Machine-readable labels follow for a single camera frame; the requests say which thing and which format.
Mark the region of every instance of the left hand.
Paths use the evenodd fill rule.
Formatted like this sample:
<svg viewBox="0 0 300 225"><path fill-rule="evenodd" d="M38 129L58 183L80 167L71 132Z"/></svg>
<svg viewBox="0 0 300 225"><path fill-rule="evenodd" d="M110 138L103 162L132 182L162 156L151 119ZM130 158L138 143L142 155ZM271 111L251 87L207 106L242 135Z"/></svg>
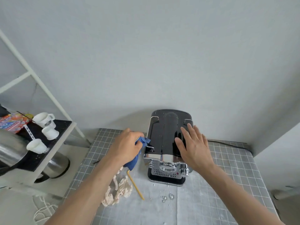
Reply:
<svg viewBox="0 0 300 225"><path fill-rule="evenodd" d="M140 141L135 144L135 141L140 136L144 137L144 134L142 132L131 132L129 128L125 129L116 137L115 142L109 148L106 157L120 163L120 166L130 162L143 147L143 144Z"/></svg>

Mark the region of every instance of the table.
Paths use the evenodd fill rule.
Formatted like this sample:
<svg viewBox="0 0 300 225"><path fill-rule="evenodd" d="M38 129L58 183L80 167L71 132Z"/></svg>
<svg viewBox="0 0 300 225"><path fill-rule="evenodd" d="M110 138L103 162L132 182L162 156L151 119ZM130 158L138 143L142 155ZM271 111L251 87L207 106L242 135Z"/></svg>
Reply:
<svg viewBox="0 0 300 225"><path fill-rule="evenodd" d="M80 183L91 174L95 167L93 163L104 157L120 132L121 130L99 129L64 197L72 194ZM247 144L229 143L248 147ZM259 200L261 204L276 214L260 172L249 151L211 142L209 148L215 164L220 166L231 179ZM118 182L125 177L126 171L127 168L123 169L117 176ZM133 187L130 197L127 199L122 197L118 204L110 205L107 208L101 204L92 225L237 224L219 196L197 172L190 173L182 187L176 187L150 182L147 171L148 166L144 164L142 153L130 175L142 192L144 201ZM169 198L170 193L174 195L173 199ZM162 202L163 196L167 197L165 203Z"/></svg>

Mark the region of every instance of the blue rag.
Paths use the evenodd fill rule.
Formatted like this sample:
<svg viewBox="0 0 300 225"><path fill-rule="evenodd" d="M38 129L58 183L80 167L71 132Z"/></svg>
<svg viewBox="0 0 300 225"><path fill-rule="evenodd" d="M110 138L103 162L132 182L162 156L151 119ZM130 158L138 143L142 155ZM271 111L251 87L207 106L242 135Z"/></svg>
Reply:
<svg viewBox="0 0 300 225"><path fill-rule="evenodd" d="M135 144L137 144L137 141L142 142L142 143L143 143L143 147L146 147L147 144L150 142L150 139L148 139L147 137L141 137L141 136L140 136L140 137L136 140ZM124 167L128 167L129 170L133 170L133 168L134 168L134 166L136 165L137 160L138 160L138 158L139 158L139 154L141 154L141 150L140 150L139 153L136 155L136 157L134 157L134 159L133 159L132 161L126 163L126 164L124 165Z"/></svg>

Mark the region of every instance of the espresso machine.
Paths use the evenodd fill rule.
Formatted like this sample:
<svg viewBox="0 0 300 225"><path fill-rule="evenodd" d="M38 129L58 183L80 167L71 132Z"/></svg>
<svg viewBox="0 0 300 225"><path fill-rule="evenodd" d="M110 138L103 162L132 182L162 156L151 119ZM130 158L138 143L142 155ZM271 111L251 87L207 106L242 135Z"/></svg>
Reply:
<svg viewBox="0 0 300 225"><path fill-rule="evenodd" d="M144 162L149 163L150 181L182 186L192 172L174 141L178 137L186 146L180 127L188 131L188 123L193 126L191 115L184 111L161 109L152 112L147 133L151 141L144 153Z"/></svg>

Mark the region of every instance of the white mug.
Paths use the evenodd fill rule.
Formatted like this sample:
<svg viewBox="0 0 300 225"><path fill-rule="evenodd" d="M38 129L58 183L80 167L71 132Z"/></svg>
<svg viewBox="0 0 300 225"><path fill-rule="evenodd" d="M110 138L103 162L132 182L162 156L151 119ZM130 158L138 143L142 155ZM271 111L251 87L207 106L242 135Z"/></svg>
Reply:
<svg viewBox="0 0 300 225"><path fill-rule="evenodd" d="M34 139L26 146L28 151L41 154L47 150L47 146L42 142L41 139Z"/></svg>
<svg viewBox="0 0 300 225"><path fill-rule="evenodd" d="M42 128L45 128L47 126L50 126L51 128L55 128L56 125L53 122L55 120L55 117L53 114L48 114L47 112L39 113L38 115L34 116L32 121Z"/></svg>
<svg viewBox="0 0 300 225"><path fill-rule="evenodd" d="M59 132L53 129L51 126L43 128L42 133L47 137L48 140L54 140L59 135Z"/></svg>

